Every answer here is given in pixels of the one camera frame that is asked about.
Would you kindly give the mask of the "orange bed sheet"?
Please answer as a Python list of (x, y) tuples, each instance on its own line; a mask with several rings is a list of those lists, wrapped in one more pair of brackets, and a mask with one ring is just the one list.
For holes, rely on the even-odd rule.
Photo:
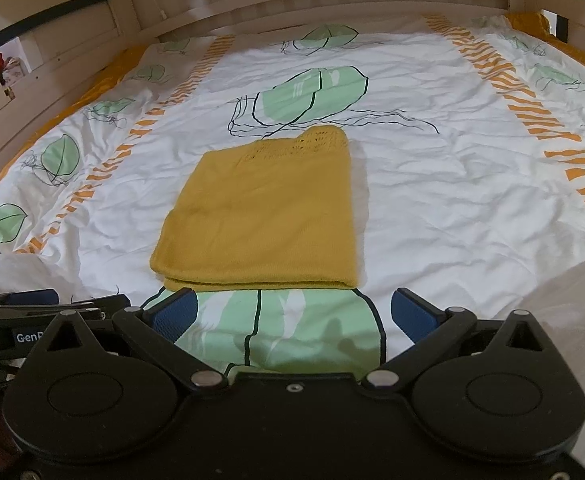
[(566, 44), (552, 35), (550, 22), (541, 12), (509, 12), (505, 14), (505, 18), (513, 29), (540, 39), (585, 66), (585, 51)]

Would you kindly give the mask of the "mustard yellow knit sweater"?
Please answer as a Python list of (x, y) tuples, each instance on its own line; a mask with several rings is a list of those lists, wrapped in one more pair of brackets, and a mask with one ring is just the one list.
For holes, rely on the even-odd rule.
[(357, 286), (346, 133), (321, 125), (204, 154), (149, 266), (171, 290)]

